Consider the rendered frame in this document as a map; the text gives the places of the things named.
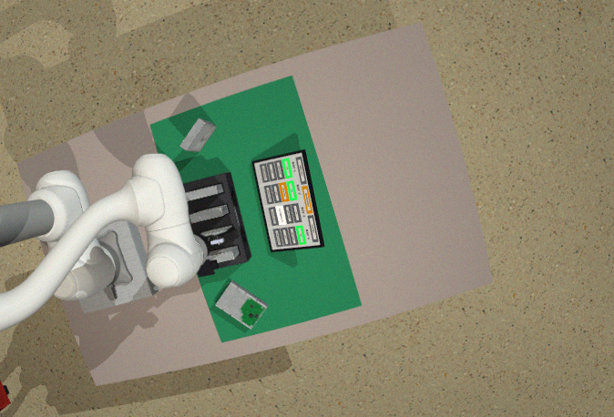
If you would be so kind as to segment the green mat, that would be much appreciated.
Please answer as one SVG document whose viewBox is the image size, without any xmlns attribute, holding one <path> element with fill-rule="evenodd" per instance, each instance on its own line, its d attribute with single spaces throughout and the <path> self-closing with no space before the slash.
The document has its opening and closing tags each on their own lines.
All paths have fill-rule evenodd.
<svg viewBox="0 0 614 417">
<path fill-rule="evenodd" d="M 196 121 L 214 130 L 200 152 L 179 147 Z M 251 250 L 248 262 L 198 279 L 221 342 L 362 306 L 312 136 L 292 76 L 221 98 L 150 125 L 157 151 L 182 183 L 231 173 Z M 323 248 L 271 252 L 252 161 L 305 149 Z M 250 330 L 215 304 L 235 281 L 268 304 Z"/>
</svg>

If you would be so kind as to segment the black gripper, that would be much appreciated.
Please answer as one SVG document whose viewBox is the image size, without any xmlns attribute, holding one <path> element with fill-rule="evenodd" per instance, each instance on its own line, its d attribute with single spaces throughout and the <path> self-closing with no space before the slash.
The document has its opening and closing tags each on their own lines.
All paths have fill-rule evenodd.
<svg viewBox="0 0 614 417">
<path fill-rule="evenodd" d="M 230 229 L 228 229 L 228 231 L 222 232 L 215 236 L 209 235 L 207 237 L 204 237 L 203 235 L 199 233 L 193 233 L 193 234 L 201 237 L 204 240 L 207 250 L 208 250 L 208 256 L 210 254 L 210 249 L 217 247 L 218 244 L 220 246 L 223 246 L 225 243 L 234 241 L 234 239 L 239 238 L 239 233 L 237 229 L 235 229 L 235 227 L 231 227 Z"/>
</svg>

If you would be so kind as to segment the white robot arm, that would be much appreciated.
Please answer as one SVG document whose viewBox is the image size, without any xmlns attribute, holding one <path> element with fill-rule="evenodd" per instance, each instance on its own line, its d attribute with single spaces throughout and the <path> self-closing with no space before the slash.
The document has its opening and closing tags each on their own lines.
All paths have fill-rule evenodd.
<svg viewBox="0 0 614 417">
<path fill-rule="evenodd" d="M 130 283 L 133 277 L 117 232 L 97 239 L 117 221 L 145 227 L 146 272 L 162 289 L 181 286 L 197 272 L 199 277 L 213 275 L 219 268 L 205 242 L 192 232 L 179 171 L 166 155 L 140 156 L 132 179 L 91 206 L 76 174 L 49 172 L 27 201 L 0 205 L 0 248 L 36 237 L 48 245 L 48 254 L 31 275 L 0 293 L 0 332 L 32 316 L 53 295 L 85 300 L 104 290 L 109 300 L 117 299 L 115 285 Z"/>
</svg>

